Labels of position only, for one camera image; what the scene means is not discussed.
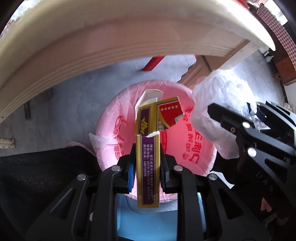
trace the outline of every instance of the pink bucket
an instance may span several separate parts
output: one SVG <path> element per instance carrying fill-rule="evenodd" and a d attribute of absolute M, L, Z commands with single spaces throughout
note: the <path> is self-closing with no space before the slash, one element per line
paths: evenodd
<path fill-rule="evenodd" d="M 161 131 L 160 139 L 166 154 L 176 158 L 178 164 L 190 169 L 194 174 L 206 176 L 212 169 L 217 150 L 215 146 L 196 131 L 189 117 L 194 107 L 192 90 L 170 81 L 151 80 L 134 84 L 121 91 L 98 120 L 96 135 L 90 134 L 98 163 L 102 170 L 116 165 L 118 159 L 131 151 L 135 137 L 135 105 L 147 89 L 163 92 L 162 99 L 179 97 L 184 116 L 176 125 Z M 137 199 L 136 180 L 128 195 Z M 177 194 L 165 194 L 160 188 L 160 202 L 175 200 Z"/>

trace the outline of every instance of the screw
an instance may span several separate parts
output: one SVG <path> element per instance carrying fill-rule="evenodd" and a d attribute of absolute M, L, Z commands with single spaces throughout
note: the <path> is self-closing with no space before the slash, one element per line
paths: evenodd
<path fill-rule="evenodd" d="M 242 123 L 242 126 L 245 127 L 245 128 L 250 128 L 251 127 L 250 124 L 245 122 L 245 121 Z"/>
<path fill-rule="evenodd" d="M 177 171 L 177 172 L 181 172 L 183 170 L 183 167 L 180 166 L 180 165 L 175 165 L 174 170 Z"/>
<path fill-rule="evenodd" d="M 120 166 L 114 165 L 114 166 L 111 167 L 111 170 L 114 171 L 114 172 L 118 172 L 118 171 L 120 171 Z"/>
<path fill-rule="evenodd" d="M 84 174 L 79 174 L 78 176 L 77 176 L 77 180 L 78 181 L 84 181 L 86 179 L 86 175 L 84 175 Z"/>
<path fill-rule="evenodd" d="M 250 157 L 255 157 L 257 155 L 257 151 L 253 147 L 250 147 L 248 149 L 248 154 Z"/>
<path fill-rule="evenodd" d="M 209 174 L 209 179 L 212 180 L 212 181 L 216 181 L 218 179 L 218 176 L 216 174 Z"/>

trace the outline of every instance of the yellow and purple box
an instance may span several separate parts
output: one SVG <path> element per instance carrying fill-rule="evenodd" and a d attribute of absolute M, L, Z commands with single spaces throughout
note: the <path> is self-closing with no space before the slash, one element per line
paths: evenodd
<path fill-rule="evenodd" d="M 183 116 L 178 97 L 140 106 L 136 119 L 139 207 L 159 207 L 160 133 Z"/>

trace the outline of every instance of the wooden cabinet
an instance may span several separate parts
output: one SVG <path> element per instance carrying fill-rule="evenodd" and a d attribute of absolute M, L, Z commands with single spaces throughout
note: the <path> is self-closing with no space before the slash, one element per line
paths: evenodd
<path fill-rule="evenodd" d="M 278 76 L 281 78 L 283 85 L 290 85 L 296 82 L 296 70 L 294 65 L 288 56 L 287 51 L 278 40 L 274 32 L 270 27 L 260 18 L 257 14 L 254 16 L 259 20 L 259 22 L 266 28 L 270 34 L 272 40 L 274 41 L 276 51 L 269 50 L 270 55 L 273 55 L 272 61 L 276 67 Z"/>
<path fill-rule="evenodd" d="M 289 82 L 296 79 L 296 71 L 294 65 L 289 57 L 282 61 L 275 63 L 283 84 L 290 84 Z"/>

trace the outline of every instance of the tiled floor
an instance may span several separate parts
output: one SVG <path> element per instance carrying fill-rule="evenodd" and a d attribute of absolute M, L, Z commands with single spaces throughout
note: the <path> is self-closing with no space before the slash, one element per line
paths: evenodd
<path fill-rule="evenodd" d="M 0 149 L 0 156 L 62 148 L 70 141 L 90 147 L 88 133 L 95 132 L 98 118 L 117 93 L 144 80 L 177 82 L 195 61 L 194 56 L 166 56 L 153 71 L 142 72 L 149 59 L 127 61 L 69 79 L 52 88 L 50 100 L 44 93 L 36 96 L 30 101 L 30 120 L 25 120 L 21 106 L 1 123 L 0 137 L 14 138 L 16 148 Z M 259 52 L 232 71 L 248 81 L 257 101 L 282 104 L 281 87 Z"/>

